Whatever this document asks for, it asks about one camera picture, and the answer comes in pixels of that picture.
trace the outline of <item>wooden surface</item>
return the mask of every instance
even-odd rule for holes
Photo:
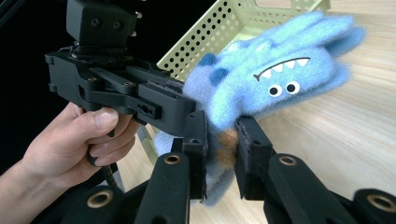
[[[331,3],[331,13],[352,14],[367,30],[364,43],[340,59],[350,64],[352,79],[260,124],[277,152],[300,157],[330,190],[349,199],[363,188],[396,195],[396,1]],[[119,167],[126,189],[147,180],[152,171],[139,143]],[[266,220],[262,202],[240,200],[234,182],[215,207],[194,203],[191,223]]]

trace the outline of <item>plush toy mouth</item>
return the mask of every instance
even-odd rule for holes
[[[257,79],[257,81],[260,81],[260,77],[270,78],[273,71],[281,73],[285,66],[288,67],[289,69],[295,68],[296,64],[299,64],[301,67],[304,67],[304,66],[306,66],[306,64],[308,63],[308,61],[310,59],[311,58],[309,58],[309,57],[290,59],[290,60],[287,60],[287,61],[284,61],[281,63],[277,63],[275,65],[272,65],[271,67],[268,67],[267,69],[262,71],[259,75],[253,75],[253,76]]]

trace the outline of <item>googly eye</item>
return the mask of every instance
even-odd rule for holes
[[[290,94],[296,94],[300,91],[300,84],[298,82],[292,81],[286,85],[286,91]]]
[[[277,97],[282,94],[282,88],[279,85],[272,85],[268,89],[268,93],[270,93],[271,96]]]

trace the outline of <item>blue plush toy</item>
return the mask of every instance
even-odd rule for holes
[[[249,40],[235,41],[218,55],[208,53],[189,74],[183,94],[208,120],[207,200],[214,204],[233,181],[236,120],[261,119],[289,105],[331,91],[349,78],[335,59],[358,46],[364,30],[351,16],[302,14]],[[159,155],[174,136],[159,132]]]

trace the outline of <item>light green basket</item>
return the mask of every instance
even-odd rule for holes
[[[268,0],[258,1],[260,7],[255,0],[218,0],[160,59],[158,66],[185,81],[208,52],[217,54],[235,40],[250,39],[307,11],[330,9],[330,0],[290,0],[290,8],[265,7]],[[154,163],[152,132],[147,132],[144,126],[142,129],[139,138]]]

